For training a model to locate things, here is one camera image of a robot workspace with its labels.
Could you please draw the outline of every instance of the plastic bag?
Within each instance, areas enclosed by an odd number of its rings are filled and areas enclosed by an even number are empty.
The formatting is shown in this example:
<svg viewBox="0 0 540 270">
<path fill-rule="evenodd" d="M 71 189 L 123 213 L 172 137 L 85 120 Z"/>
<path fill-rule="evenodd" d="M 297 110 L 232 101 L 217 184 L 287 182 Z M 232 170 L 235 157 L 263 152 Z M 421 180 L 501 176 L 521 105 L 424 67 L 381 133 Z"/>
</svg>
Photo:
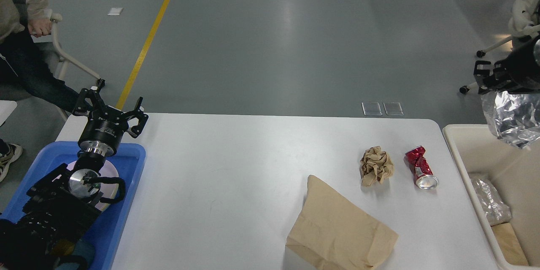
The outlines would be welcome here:
<svg viewBox="0 0 540 270">
<path fill-rule="evenodd" d="M 488 174 L 469 174 L 469 178 L 490 226 L 509 222 L 512 219 L 510 207 L 502 201 Z"/>
</svg>

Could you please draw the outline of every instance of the yellow floor line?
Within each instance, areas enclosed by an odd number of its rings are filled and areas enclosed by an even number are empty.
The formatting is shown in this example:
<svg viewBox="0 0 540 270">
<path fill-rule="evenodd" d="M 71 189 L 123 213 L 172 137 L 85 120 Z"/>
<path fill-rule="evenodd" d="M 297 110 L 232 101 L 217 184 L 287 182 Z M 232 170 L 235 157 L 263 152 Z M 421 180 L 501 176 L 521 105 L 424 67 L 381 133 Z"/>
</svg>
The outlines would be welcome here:
<svg viewBox="0 0 540 270">
<path fill-rule="evenodd" d="M 124 86 L 122 94 L 120 95 L 120 99 L 118 99 L 118 103 L 116 103 L 116 108 L 120 110 L 124 107 L 124 103 L 126 103 L 127 96 L 130 94 L 131 88 L 133 87 L 133 84 L 135 83 L 135 79 L 137 79 L 137 75 L 139 74 L 140 67 L 143 65 L 144 59 L 146 58 L 146 53 L 148 52 L 148 49 L 150 48 L 150 45 L 152 44 L 152 41 L 154 40 L 154 36 L 156 35 L 156 32 L 158 31 L 159 24 L 162 22 L 163 15 L 165 14 L 169 1 L 170 0 L 163 0 L 162 7 L 159 9 L 156 20 L 154 20 L 154 25 L 152 25 L 152 28 L 150 29 L 150 33 L 148 34 L 148 37 L 146 37 L 146 41 L 143 45 L 143 49 L 139 53 L 139 58 L 137 58 L 137 62 L 135 62 L 135 66 L 133 66 L 133 70 L 131 70 L 130 77 L 127 79 L 126 85 Z"/>
</svg>

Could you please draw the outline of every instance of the sneaker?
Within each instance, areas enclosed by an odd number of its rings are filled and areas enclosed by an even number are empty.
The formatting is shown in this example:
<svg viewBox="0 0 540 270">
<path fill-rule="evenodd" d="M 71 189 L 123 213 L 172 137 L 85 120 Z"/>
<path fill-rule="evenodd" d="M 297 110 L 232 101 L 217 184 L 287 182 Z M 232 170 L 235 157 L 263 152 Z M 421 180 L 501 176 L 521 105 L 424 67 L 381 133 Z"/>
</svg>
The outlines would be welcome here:
<svg viewBox="0 0 540 270">
<path fill-rule="evenodd" d="M 23 154 L 23 147 L 20 145 L 8 143 L 8 147 L 9 151 L 6 155 L 0 154 L 0 181 L 4 180 L 5 176 L 8 175 L 9 165 Z"/>
</svg>

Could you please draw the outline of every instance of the trash bin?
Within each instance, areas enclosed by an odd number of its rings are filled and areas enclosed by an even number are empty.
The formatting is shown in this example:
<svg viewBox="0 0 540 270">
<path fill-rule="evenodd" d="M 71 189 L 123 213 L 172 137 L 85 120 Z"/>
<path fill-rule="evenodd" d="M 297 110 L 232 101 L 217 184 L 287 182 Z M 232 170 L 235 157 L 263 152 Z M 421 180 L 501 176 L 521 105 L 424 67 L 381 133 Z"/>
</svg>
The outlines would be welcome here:
<svg viewBox="0 0 540 270">
<path fill-rule="evenodd" d="M 511 147 L 483 124 L 449 124 L 443 133 L 498 265 L 503 269 L 540 270 L 540 143 L 525 149 Z M 487 173 L 511 208 L 510 223 L 530 267 L 506 262 L 468 173 Z"/>
</svg>

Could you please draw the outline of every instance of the clear plastic sheet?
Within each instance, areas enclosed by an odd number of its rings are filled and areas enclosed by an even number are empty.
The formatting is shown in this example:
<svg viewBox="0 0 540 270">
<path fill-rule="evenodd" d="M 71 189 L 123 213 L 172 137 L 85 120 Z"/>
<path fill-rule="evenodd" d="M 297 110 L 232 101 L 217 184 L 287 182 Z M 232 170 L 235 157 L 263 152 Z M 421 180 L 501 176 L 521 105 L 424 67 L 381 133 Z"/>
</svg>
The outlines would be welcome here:
<svg viewBox="0 0 540 270">
<path fill-rule="evenodd" d="M 523 148 L 540 138 L 540 94 L 489 92 L 482 109 L 490 132 L 509 145 Z"/>
<path fill-rule="evenodd" d="M 488 174 L 469 174 L 469 178 L 490 226 L 509 222 L 512 219 L 510 207 L 502 201 Z"/>
</svg>

